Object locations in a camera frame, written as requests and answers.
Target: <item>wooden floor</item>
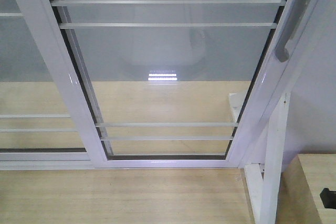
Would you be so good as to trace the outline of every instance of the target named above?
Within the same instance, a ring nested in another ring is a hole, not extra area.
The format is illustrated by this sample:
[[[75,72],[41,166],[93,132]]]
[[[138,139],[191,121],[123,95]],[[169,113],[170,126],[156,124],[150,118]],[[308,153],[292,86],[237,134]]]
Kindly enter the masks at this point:
[[[294,223],[284,202],[277,224]],[[124,169],[1,171],[0,223],[253,221],[240,169]]]

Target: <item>light wood panel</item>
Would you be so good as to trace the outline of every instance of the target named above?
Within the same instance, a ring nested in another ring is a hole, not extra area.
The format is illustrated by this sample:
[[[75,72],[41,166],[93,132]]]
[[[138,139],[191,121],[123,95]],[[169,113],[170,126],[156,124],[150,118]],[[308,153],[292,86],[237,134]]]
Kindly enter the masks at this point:
[[[53,82],[0,82],[1,114],[67,114]]]
[[[0,82],[0,114],[68,114],[53,82]],[[2,129],[74,128],[70,118],[0,119]],[[77,132],[0,133],[0,148],[83,148]]]
[[[232,122],[228,94],[249,81],[93,82],[106,122]]]
[[[251,223],[238,169],[2,171],[0,177],[0,223]]]
[[[115,154],[225,153],[229,141],[112,141]]]
[[[336,223],[336,210],[325,209],[320,193],[336,190],[336,155],[299,154],[284,172],[298,222]]]

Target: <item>metal bar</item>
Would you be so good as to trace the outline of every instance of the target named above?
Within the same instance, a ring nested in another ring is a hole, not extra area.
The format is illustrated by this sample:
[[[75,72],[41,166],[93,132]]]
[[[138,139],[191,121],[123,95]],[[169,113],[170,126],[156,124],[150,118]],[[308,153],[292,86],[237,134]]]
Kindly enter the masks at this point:
[[[1,152],[0,161],[90,160],[86,152]]]
[[[0,170],[79,170],[94,169],[89,160],[1,161]]]
[[[232,140],[232,136],[114,136],[102,137],[102,141],[223,141]]]
[[[0,129],[0,132],[77,132],[76,129]]]
[[[276,23],[62,23],[60,29],[92,27],[268,27],[275,29]]]
[[[0,119],[10,118],[70,118],[68,114],[25,114],[25,115],[0,115]]]
[[[0,17],[6,17],[6,18],[23,17],[23,15],[22,13],[0,13]]]
[[[78,6],[95,4],[130,4],[130,5],[175,5],[175,4],[272,4],[284,6],[285,0],[54,0],[51,6]]]
[[[96,127],[238,127],[238,123],[97,123]]]
[[[289,99],[290,93],[283,94],[269,119],[258,224],[274,224],[276,220]]]
[[[114,156],[223,156],[224,153],[144,153],[144,154],[115,154]]]

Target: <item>horizontal bar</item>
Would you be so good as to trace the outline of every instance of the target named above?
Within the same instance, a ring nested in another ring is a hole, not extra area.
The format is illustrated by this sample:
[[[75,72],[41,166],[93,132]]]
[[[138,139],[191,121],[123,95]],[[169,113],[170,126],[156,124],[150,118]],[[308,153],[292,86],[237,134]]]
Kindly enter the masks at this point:
[[[0,161],[90,160],[86,152],[0,152]]]
[[[144,154],[114,154],[113,156],[224,156],[225,153],[144,153]]]
[[[96,127],[237,127],[238,123],[97,123]]]
[[[23,114],[23,115],[0,115],[0,119],[10,118],[70,118],[68,114]]]
[[[0,13],[0,17],[23,17],[22,13]]]
[[[232,136],[114,136],[101,137],[102,141],[223,141],[232,140]]]
[[[51,6],[80,6],[95,4],[181,5],[181,4],[274,4],[284,6],[285,0],[56,0]]]
[[[67,128],[62,128],[62,129],[57,129],[57,128],[52,128],[52,129],[0,129],[0,132],[76,132],[76,129],[67,129]]]
[[[60,29],[91,27],[268,27],[275,29],[276,23],[61,23]]]

